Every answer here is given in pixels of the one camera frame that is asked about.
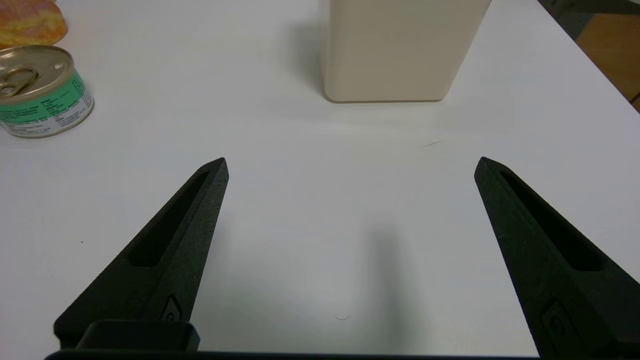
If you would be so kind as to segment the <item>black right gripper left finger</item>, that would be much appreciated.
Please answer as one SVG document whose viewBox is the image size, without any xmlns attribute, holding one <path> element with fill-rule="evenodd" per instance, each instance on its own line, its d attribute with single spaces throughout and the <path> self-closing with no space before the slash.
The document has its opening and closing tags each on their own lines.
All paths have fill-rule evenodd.
<svg viewBox="0 0 640 360">
<path fill-rule="evenodd" d="M 54 322 L 62 351 L 196 351 L 190 323 L 229 171 L 195 171 Z"/>
</svg>

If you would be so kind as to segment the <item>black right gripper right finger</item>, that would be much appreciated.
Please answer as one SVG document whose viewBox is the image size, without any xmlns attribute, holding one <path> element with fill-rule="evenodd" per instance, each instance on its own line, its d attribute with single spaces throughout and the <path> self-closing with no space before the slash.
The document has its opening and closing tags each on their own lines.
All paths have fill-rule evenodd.
<svg viewBox="0 0 640 360">
<path fill-rule="evenodd" d="M 638 281 L 507 166 L 474 180 L 539 357 L 638 358 Z"/>
</svg>

